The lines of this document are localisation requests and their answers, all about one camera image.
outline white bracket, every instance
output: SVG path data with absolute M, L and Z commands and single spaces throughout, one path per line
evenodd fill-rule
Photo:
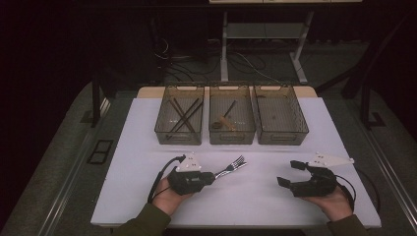
M 191 172 L 191 171 L 200 171 L 202 166 L 197 161 L 196 156 L 193 152 L 187 154 L 185 159 L 181 164 L 176 168 L 177 172 Z
M 314 159 L 308 162 L 308 165 L 313 166 L 313 167 L 328 168 L 328 167 L 332 167 L 336 165 L 353 164 L 353 163 L 355 163 L 353 158 L 345 158 L 345 157 L 339 157 L 339 156 L 334 156 L 334 155 L 329 155 L 329 154 L 321 154 L 317 152 Z

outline dark background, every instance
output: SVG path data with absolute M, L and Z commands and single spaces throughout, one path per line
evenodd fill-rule
M 316 12 L 309 40 L 381 40 L 413 4 L 365 0 L 360 7 L 326 7 Z M 242 16 L 265 18 L 236 12 L 236 19 Z M 369 75 L 414 138 L 416 16 L 399 28 Z M 287 20 L 294 17 L 299 16 L 288 14 Z M 101 78 L 107 96 L 157 84 L 161 65 L 153 50 L 161 36 L 178 50 L 204 57 L 207 38 L 219 38 L 220 29 L 220 12 L 99 11 L 69 0 L 1 0 L 0 229 L 72 101 L 93 76 Z

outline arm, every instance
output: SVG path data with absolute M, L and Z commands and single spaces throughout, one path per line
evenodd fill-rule
M 325 197 L 302 199 L 317 205 L 322 210 L 330 220 L 328 229 L 334 236 L 369 236 L 358 217 L 353 214 L 349 201 L 339 187 Z
M 138 217 L 122 224 L 113 233 L 115 236 L 153 236 L 161 235 L 171 221 L 171 215 L 181 203 L 192 195 L 179 196 L 169 188 L 168 180 L 163 178 L 153 197 L 152 204 L 145 204 Z

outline person's left hand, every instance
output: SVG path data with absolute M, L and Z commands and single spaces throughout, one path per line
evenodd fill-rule
M 180 196 L 169 188 L 168 179 L 162 178 L 155 190 L 152 204 L 168 215 L 172 215 L 181 203 L 193 196 L 193 194 Z

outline table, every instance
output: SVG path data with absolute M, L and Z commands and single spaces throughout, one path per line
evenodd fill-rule
M 292 169 L 289 162 L 309 161 L 317 151 L 349 157 L 323 100 L 315 97 L 311 88 L 295 89 L 310 129 L 299 147 L 261 146 L 257 137 L 252 145 L 210 145 L 207 96 L 202 145 L 162 146 L 153 128 L 163 88 L 141 88 L 126 119 L 91 223 L 116 227 L 136 217 L 147 202 L 157 172 L 171 158 L 193 152 L 202 171 L 219 171 L 241 154 L 248 165 L 219 178 L 187 200 L 175 212 L 169 227 L 311 228 L 325 225 L 328 219 L 316 206 L 294 198 L 276 181 L 277 176 L 291 181 L 310 179 L 307 171 Z M 331 170 L 355 187 L 355 213 L 362 223 L 366 227 L 381 227 L 381 220 L 353 165 L 336 166 Z

